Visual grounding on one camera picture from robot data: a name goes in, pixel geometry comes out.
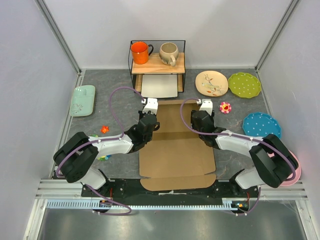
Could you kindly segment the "brown cardboard box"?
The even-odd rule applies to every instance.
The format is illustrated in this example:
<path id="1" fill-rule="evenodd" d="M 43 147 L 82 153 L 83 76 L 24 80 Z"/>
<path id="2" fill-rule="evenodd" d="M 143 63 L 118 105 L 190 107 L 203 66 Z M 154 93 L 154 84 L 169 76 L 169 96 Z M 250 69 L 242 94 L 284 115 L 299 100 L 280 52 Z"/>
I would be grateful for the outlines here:
<path id="1" fill-rule="evenodd" d="M 139 151 L 141 185 L 148 191 L 208 188 L 216 181 L 214 150 L 187 127 L 195 101 L 158 103 L 160 128 Z"/>

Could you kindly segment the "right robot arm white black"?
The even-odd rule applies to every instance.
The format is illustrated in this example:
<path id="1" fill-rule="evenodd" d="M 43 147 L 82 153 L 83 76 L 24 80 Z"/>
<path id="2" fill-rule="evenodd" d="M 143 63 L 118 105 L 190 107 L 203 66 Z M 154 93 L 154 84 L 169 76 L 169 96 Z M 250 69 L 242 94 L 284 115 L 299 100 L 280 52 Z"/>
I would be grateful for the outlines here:
<path id="1" fill-rule="evenodd" d="M 237 173 L 229 184 L 233 196 L 240 197 L 247 189 L 263 184 L 278 188 L 283 182 L 296 177 L 299 164 L 276 135 L 249 137 L 216 127 L 214 114 L 205 110 L 193 110 L 190 122 L 192 130 L 208 147 L 232 151 L 253 161 L 254 167 Z"/>

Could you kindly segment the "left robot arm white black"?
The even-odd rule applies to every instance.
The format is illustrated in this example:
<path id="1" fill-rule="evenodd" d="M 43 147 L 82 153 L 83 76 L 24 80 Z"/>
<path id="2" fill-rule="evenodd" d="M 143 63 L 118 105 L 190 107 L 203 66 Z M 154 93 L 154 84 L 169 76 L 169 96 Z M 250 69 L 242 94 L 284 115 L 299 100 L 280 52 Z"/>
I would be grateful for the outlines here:
<path id="1" fill-rule="evenodd" d="M 110 191 L 107 177 L 93 167 L 93 162 L 108 155 L 138 152 L 160 128 L 155 113 L 150 110 L 138 113 L 138 123 L 123 134 L 93 137 L 83 131 L 77 132 L 53 156 L 57 165 L 56 176 L 65 178 L 68 183 L 80 182 L 90 186 L 99 197 L 106 196 Z"/>

